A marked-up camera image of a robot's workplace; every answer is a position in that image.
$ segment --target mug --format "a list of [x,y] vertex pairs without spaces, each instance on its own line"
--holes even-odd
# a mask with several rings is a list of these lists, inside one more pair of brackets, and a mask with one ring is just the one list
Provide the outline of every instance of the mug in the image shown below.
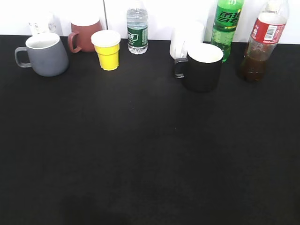
[[29,27],[32,35],[39,33],[56,33],[55,18],[53,13],[44,10],[29,13]]
[[[55,33],[41,33],[28,38],[26,47],[15,50],[15,61],[19,67],[32,69],[41,76],[57,76],[69,66],[67,52]],[[27,51],[30,63],[22,63],[18,52]]]
[[199,21],[187,22],[173,29],[170,45],[170,55],[173,59],[185,58],[188,45],[202,43],[204,40],[204,25]]
[[223,52],[214,45],[199,43],[190,46],[186,58],[176,59],[175,77],[192,91],[208,92],[215,89],[221,74]]
[[77,53],[83,51],[86,53],[94,52],[95,48],[90,37],[97,31],[102,30],[99,18],[96,16],[84,16],[71,20],[72,33],[68,37],[70,51]]

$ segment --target plastic cup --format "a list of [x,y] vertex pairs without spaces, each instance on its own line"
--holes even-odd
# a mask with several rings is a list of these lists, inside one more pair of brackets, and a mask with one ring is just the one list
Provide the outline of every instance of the plastic cup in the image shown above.
[[101,30],[91,36],[91,41],[101,68],[108,71],[118,68],[121,35],[114,30]]

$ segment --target gray mug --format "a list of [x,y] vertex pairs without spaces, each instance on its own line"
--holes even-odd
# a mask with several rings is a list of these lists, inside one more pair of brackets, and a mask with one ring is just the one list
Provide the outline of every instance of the gray mug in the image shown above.
[[[69,66],[67,52],[55,33],[41,33],[26,40],[26,47],[15,50],[15,61],[18,66],[32,69],[41,76],[57,76],[66,71]],[[27,51],[30,63],[22,63],[18,52]]]

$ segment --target gray mug handle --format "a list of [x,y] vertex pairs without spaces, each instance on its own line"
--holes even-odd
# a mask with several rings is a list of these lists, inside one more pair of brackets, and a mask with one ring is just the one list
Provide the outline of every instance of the gray mug handle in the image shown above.
[[22,67],[22,68],[31,67],[31,63],[22,63],[19,61],[17,54],[18,54],[18,52],[21,52],[21,51],[27,51],[27,48],[26,47],[18,47],[15,49],[15,62],[18,64],[19,67]]

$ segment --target green label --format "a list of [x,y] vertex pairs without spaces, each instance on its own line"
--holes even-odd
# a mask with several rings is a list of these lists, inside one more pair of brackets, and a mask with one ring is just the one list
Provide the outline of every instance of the green label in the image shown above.
[[220,6],[217,7],[215,26],[220,31],[232,32],[238,26],[240,13],[242,9],[227,9]]
[[128,43],[133,47],[144,47],[148,43],[148,27],[135,30],[127,27]]

